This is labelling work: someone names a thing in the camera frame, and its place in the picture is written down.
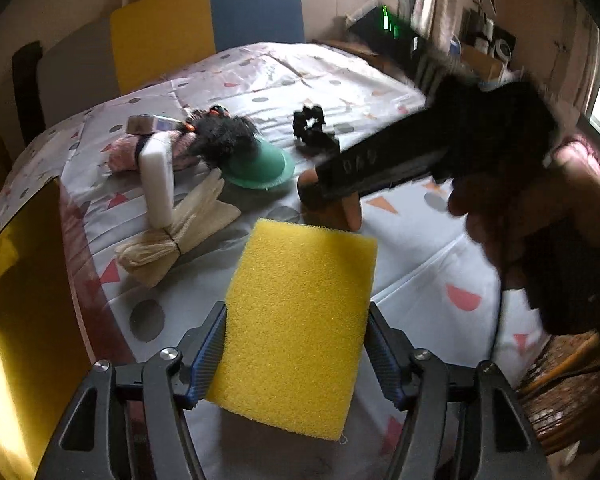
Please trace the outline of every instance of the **headboard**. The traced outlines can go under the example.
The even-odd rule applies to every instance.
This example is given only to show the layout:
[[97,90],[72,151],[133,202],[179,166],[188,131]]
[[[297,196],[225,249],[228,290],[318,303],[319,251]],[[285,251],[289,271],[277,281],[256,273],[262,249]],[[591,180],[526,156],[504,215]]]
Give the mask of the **headboard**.
[[38,63],[47,127],[216,52],[303,43],[301,0],[139,0],[89,23]]

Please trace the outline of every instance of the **yellow panel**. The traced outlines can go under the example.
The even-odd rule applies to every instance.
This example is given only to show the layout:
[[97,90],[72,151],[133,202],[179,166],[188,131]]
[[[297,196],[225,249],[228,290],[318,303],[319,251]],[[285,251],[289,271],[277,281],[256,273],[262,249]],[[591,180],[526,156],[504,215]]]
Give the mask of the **yellow panel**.
[[216,53],[209,0],[140,0],[110,24],[122,94]]
[[230,412],[337,440],[365,336],[376,241],[258,220],[226,294],[206,395]]
[[55,182],[0,233],[0,473],[32,479],[90,369],[64,266]]

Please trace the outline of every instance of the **green cap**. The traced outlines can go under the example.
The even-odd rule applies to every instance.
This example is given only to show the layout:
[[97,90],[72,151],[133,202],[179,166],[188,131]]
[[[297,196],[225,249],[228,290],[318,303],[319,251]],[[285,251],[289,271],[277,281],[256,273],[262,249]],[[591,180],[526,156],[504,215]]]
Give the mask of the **green cap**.
[[220,168],[222,177],[247,189],[269,189],[289,180],[296,164],[285,150],[259,137],[253,155],[234,155]]

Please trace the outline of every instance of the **pink fabric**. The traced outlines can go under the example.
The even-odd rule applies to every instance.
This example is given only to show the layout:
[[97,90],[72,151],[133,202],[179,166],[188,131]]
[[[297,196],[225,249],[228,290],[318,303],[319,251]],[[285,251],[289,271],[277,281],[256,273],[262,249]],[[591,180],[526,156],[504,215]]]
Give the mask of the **pink fabric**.
[[555,158],[559,162],[573,159],[583,162],[600,181],[600,154],[585,137],[580,135],[570,137],[556,151]]
[[[171,151],[173,155],[173,170],[183,170],[193,166],[200,161],[197,156],[189,155],[188,151],[196,140],[194,132],[172,131],[169,134],[171,139]],[[138,169],[136,164],[136,146],[140,136],[126,135],[120,137],[111,143],[109,150],[109,160],[107,165],[111,171],[133,171]]]

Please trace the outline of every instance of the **bed sheet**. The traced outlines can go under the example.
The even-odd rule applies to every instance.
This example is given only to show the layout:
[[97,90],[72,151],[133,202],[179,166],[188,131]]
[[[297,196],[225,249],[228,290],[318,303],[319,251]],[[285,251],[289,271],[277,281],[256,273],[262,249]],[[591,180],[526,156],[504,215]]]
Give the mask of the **bed sheet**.
[[[261,217],[302,222],[295,181],[270,191],[227,183],[220,200],[241,216],[182,256],[152,289],[114,259],[117,244],[148,228],[137,174],[106,175],[103,164],[129,116],[184,117],[183,107],[225,106],[248,115],[270,142],[289,150],[296,176],[315,161],[297,149],[292,113],[319,104],[346,148],[424,104],[423,96],[365,61],[314,44],[255,44],[216,54],[133,94],[78,114],[37,138],[0,195],[0,227],[48,179],[61,181],[68,275],[78,323],[92,359],[145,360],[176,344],[224,298],[240,254]],[[176,174],[176,199],[206,175],[203,164]],[[449,184],[416,182],[363,199],[361,234],[378,240],[372,299],[391,326],[441,359],[474,366],[488,355],[498,279],[464,220],[446,213]],[[496,361],[512,383],[546,341],[523,292],[506,295]],[[382,398],[366,354],[339,442],[286,433],[203,401],[186,414],[210,479],[381,478],[404,414]],[[450,410],[449,421],[455,413]],[[453,424],[443,447],[449,457]]]

